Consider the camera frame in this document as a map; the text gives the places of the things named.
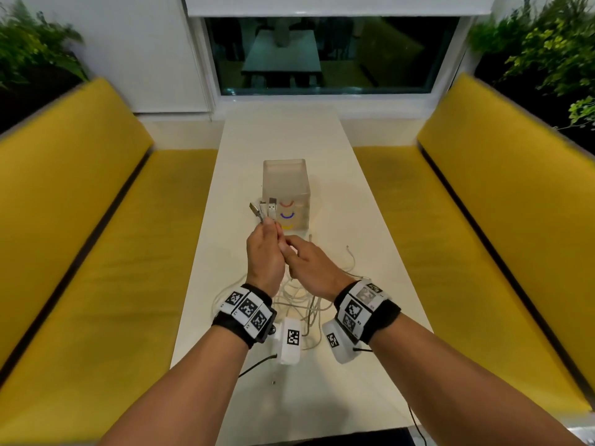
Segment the table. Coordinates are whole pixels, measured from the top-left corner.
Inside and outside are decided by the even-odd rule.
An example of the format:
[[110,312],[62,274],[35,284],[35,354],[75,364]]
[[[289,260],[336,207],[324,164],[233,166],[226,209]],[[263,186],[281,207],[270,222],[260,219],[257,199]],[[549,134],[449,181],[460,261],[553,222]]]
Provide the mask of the table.
[[[226,120],[206,203],[172,366],[210,326],[213,298],[246,272],[245,241],[257,220],[265,159],[305,158],[313,241],[340,266],[390,293],[403,312],[430,328],[420,300],[337,114],[308,104],[239,107]],[[325,312],[323,322],[334,316]],[[255,346],[245,368],[271,354]],[[373,354],[339,365],[323,342],[296,366],[272,360],[243,376],[218,445],[248,446],[412,425],[407,404]]]
[[260,30],[242,67],[242,74],[264,75],[265,78],[284,76],[287,80],[289,75],[321,78],[314,32],[311,29],[289,31],[289,38],[289,46],[278,47],[272,30]]

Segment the translucent plastic box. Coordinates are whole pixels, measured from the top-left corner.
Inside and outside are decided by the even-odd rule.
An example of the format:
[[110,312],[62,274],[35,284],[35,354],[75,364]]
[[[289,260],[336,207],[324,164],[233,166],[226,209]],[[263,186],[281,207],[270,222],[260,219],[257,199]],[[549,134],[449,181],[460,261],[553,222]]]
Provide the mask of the translucent plastic box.
[[305,159],[263,163],[262,199],[276,199],[277,221],[284,230],[307,230],[310,221],[310,182]]

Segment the wristband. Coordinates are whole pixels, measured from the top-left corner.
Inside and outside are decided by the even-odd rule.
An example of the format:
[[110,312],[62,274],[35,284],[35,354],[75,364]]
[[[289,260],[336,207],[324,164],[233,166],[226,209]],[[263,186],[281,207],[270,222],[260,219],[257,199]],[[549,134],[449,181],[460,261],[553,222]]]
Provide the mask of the wristband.
[[401,312],[388,294],[370,280],[349,284],[334,301],[335,317],[341,327],[355,339],[368,344],[378,330],[391,325]]
[[212,325],[233,332],[248,345],[264,343],[277,312],[272,308],[272,299],[259,288],[244,283],[230,292],[219,307]]

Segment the person's hands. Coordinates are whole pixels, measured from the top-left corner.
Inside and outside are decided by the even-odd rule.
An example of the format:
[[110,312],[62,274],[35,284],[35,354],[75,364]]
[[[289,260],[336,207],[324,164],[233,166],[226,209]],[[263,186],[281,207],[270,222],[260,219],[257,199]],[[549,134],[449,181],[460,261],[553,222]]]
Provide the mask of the person's hands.
[[279,238],[283,238],[281,226],[267,217],[264,224],[258,224],[246,241],[246,283],[256,286],[271,297],[275,297],[279,291],[285,275],[285,260],[279,250]]
[[334,301],[338,293],[355,281],[340,270],[315,244],[299,236],[279,236],[279,249],[289,265],[289,272],[310,294]]

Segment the glass pane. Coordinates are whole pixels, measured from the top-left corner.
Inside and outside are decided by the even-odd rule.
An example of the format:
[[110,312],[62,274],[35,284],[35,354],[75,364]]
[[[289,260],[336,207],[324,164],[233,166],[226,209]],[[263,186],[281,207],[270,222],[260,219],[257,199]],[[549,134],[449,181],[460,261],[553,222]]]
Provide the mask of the glass pane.
[[429,93],[458,17],[208,18],[222,95]]

